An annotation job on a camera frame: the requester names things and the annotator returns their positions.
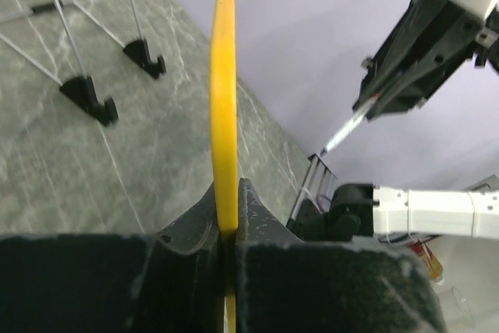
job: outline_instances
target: robotic arm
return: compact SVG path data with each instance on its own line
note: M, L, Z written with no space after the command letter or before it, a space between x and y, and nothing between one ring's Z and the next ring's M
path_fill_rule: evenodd
M354 116L320 157L364 119L424 105L465 60L499 72L499 0L411 0L367 69ZM499 239L499 192L397 190L350 184L336 189L326 214L293 229L308 240L429 233Z

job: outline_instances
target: gray marble countertop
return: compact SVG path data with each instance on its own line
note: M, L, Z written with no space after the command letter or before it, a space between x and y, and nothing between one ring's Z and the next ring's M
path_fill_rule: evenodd
M0 11L46 1L0 0ZM122 41L138 38L128 0L78 1ZM156 231L211 184L209 44L174 0L136 7L152 55L166 61L159 80L81 12L65 11L98 97L116 102L116 126L84 114L0 41L0 231ZM0 33L62 81L80 74L56 13L1 25ZM244 83L238 106L239 173L285 221L308 161Z

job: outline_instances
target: yellow stick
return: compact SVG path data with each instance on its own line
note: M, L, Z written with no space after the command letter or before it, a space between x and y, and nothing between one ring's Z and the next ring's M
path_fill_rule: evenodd
M217 0L211 34L210 125L218 227L223 242L238 227L237 73L235 0ZM235 332L235 297L226 290L229 331Z

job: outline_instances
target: black plastic foot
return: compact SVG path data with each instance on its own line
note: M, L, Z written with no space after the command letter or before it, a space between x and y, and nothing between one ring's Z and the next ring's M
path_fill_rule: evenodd
M83 109L88 115L108 126L118 121L118 111L115 101L106 99L102 105L97 100L92 77L76 76L64 82L59 89L75 105Z
M147 41L145 39L131 41L123 48L123 52L141 69L149 73L155 80L157 80L161 74L166 73L165 60L163 59L163 56L159 55L157 57L157 62L152 62L149 55L149 48L147 47Z

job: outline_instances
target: clear glass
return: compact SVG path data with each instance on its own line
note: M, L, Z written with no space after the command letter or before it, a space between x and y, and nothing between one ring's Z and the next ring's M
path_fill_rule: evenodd
M437 295L449 331L475 331L475 319L459 290L452 288Z

